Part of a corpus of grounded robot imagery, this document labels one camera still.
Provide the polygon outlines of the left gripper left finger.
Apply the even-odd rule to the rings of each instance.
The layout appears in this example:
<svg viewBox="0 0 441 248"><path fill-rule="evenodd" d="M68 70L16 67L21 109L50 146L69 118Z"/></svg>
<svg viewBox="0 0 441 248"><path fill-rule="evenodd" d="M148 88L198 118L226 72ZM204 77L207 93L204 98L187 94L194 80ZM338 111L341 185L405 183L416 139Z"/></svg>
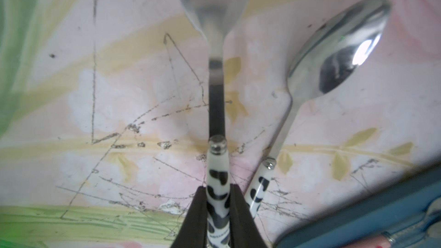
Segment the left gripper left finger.
<svg viewBox="0 0 441 248"><path fill-rule="evenodd" d="M171 248L205 248L207 246L206 188L198 187L184 222Z"/></svg>

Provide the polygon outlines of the pink strawberry handle fork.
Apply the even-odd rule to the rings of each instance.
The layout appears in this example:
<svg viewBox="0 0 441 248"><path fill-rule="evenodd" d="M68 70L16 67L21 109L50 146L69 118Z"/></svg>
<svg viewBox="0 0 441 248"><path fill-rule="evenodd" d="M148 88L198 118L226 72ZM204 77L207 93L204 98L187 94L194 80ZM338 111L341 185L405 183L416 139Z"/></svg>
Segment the pink strawberry handle fork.
<svg viewBox="0 0 441 248"><path fill-rule="evenodd" d="M394 235L383 232L377 236L355 241L342 248L391 248L395 242L396 237Z"/></svg>

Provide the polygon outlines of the cow pattern handle fork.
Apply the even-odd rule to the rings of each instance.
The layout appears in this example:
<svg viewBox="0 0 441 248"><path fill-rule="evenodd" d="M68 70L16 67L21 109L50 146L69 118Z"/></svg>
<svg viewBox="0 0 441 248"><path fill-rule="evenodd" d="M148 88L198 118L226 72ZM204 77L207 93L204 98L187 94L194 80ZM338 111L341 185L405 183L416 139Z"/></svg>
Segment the cow pattern handle fork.
<svg viewBox="0 0 441 248"><path fill-rule="evenodd" d="M209 147L207 150L207 236L211 247L230 247L230 172L225 128L223 46L248 0L180 0L209 50Z"/></svg>

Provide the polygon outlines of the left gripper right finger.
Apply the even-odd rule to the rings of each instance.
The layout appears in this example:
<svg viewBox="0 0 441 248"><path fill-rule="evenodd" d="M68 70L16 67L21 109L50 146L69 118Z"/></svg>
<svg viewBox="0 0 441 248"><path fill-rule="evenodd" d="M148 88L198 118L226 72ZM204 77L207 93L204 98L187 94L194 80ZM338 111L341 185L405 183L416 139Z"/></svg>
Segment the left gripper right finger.
<svg viewBox="0 0 441 248"><path fill-rule="evenodd" d="M230 247L267 248L240 187L231 184L230 190Z"/></svg>

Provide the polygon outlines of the cow pattern handle spoon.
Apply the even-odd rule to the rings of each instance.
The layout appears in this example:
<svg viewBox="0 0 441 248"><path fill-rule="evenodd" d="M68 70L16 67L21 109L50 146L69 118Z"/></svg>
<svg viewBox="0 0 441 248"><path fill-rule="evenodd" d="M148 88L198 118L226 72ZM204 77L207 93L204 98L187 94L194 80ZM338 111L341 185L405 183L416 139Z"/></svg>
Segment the cow pattern handle spoon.
<svg viewBox="0 0 441 248"><path fill-rule="evenodd" d="M324 23L296 54L286 77L291 102L244 194L252 217L262 204L300 107L335 90L367 60L382 36L391 9L389 0L359 1Z"/></svg>

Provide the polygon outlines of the pink strawberry handle spoon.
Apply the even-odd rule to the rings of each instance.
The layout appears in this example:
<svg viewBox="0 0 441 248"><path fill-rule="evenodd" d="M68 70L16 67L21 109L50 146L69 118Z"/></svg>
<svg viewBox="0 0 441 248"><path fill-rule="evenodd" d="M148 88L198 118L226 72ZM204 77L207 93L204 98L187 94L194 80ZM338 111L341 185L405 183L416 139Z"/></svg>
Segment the pink strawberry handle spoon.
<svg viewBox="0 0 441 248"><path fill-rule="evenodd" d="M397 240L400 239L402 236L426 225L426 223L430 221L431 218L433 218L436 214L439 214L440 212L441 212L441 198L439 197L434 201L432 201L431 204L428 206L428 209L426 210L425 216L422 220L402 229L401 231L398 231L397 233L394 233L392 235L392 239L394 240L394 242L397 242Z"/></svg>

